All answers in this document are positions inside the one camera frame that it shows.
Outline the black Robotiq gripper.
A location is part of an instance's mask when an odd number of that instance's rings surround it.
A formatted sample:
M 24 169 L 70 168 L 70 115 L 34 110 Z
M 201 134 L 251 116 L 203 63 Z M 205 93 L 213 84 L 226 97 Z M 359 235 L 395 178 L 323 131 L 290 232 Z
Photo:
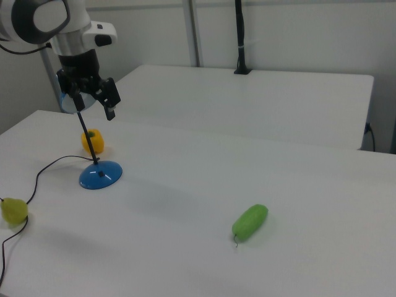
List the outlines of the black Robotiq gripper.
M 76 56 L 58 56 L 61 70 L 57 71 L 62 93 L 69 93 L 77 111 L 85 109 L 80 91 L 95 93 L 108 121 L 115 118 L 115 107 L 121 102 L 113 78 L 103 80 L 99 75 L 100 65 L 95 50 L 89 50 Z

